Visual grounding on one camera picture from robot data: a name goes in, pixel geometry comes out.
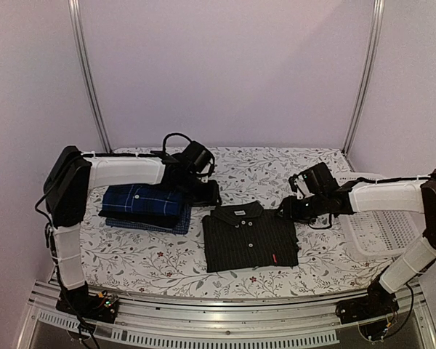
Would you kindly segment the blue plaid shirt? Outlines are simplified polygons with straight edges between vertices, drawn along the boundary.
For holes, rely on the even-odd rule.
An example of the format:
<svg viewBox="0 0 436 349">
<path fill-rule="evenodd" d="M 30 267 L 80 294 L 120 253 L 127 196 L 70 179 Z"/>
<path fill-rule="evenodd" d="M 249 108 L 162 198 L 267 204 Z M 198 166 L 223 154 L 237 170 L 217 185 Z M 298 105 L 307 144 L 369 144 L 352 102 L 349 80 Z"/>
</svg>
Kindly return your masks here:
<svg viewBox="0 0 436 349">
<path fill-rule="evenodd" d="M 142 214 L 178 217 L 185 197 L 176 190 L 155 185 L 131 184 L 109 186 L 102 198 L 100 214 Z"/>
</svg>

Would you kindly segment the black pinstriped long sleeve shirt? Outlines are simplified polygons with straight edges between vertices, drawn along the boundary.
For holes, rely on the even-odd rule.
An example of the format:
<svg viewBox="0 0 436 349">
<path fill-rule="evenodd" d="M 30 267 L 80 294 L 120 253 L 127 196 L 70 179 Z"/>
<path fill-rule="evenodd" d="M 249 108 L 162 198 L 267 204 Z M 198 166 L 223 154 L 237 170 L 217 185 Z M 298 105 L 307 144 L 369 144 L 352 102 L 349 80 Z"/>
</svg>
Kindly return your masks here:
<svg viewBox="0 0 436 349">
<path fill-rule="evenodd" d="M 202 219 L 209 273 L 299 264 L 295 224 L 258 201 L 218 206 Z"/>
</svg>

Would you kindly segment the dark blue checked shirt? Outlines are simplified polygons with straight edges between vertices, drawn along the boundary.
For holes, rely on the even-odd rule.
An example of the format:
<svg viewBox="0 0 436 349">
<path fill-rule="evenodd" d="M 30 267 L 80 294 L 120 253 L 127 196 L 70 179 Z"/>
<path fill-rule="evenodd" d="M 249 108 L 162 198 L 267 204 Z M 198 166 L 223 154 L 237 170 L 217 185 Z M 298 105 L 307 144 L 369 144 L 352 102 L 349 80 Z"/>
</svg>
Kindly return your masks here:
<svg viewBox="0 0 436 349">
<path fill-rule="evenodd" d="M 191 207 L 185 205 L 179 217 L 164 216 L 165 222 L 137 222 L 115 217 L 106 217 L 105 224 L 110 227 L 126 228 L 134 230 L 148 230 L 159 233 L 172 233 L 174 235 L 186 235 L 190 227 Z"/>
</svg>

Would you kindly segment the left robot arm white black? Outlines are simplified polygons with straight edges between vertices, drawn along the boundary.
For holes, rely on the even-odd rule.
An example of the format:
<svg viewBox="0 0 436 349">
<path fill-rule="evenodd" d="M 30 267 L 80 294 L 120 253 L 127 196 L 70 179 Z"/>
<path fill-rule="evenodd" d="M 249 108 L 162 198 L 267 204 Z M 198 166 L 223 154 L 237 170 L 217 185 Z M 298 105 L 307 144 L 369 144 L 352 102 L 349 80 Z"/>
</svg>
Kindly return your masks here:
<svg viewBox="0 0 436 349">
<path fill-rule="evenodd" d="M 192 143 L 182 152 L 150 153 L 81 152 L 65 147 L 47 177 L 42 197 L 34 209 L 47 219 L 47 247 L 56 266 L 61 290 L 68 291 L 65 303 L 77 315 L 93 310 L 86 294 L 80 247 L 81 223 L 86 201 L 95 188 L 112 185 L 161 185 L 182 191 L 191 206 L 220 204 L 219 186 L 211 179 L 215 157 Z"/>
</svg>

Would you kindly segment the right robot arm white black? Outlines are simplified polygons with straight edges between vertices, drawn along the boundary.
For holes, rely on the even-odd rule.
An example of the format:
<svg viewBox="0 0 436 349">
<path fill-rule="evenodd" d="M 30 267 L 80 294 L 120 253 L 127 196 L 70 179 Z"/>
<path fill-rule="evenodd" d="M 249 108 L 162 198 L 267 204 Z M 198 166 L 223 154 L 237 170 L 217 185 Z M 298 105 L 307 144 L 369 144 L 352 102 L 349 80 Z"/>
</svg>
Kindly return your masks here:
<svg viewBox="0 0 436 349">
<path fill-rule="evenodd" d="M 424 215 L 425 229 L 396 261 L 372 283 L 375 289 L 361 302 L 368 317 L 389 305 L 389 295 L 436 260 L 436 169 L 428 175 L 367 179 L 358 177 L 340 185 L 324 163 L 289 179 L 293 195 L 282 200 L 277 216 L 310 224 L 321 215 L 338 217 L 373 211 L 415 212 Z"/>
</svg>

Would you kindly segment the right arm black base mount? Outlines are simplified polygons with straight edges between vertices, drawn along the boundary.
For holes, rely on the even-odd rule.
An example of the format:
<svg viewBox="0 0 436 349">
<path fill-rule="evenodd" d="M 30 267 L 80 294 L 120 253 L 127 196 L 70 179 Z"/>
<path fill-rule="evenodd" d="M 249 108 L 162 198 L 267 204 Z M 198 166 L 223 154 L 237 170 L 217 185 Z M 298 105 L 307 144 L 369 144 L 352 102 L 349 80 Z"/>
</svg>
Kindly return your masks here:
<svg viewBox="0 0 436 349">
<path fill-rule="evenodd" d="M 367 294 L 362 297 L 342 300 L 336 304 L 335 314 L 342 324 L 371 320 L 389 314 L 395 316 L 399 305 L 395 293 L 389 293 L 376 278 L 367 288 Z M 390 320 L 384 318 L 369 324 L 360 325 L 360 334 L 367 340 L 383 340 L 389 328 Z"/>
</svg>

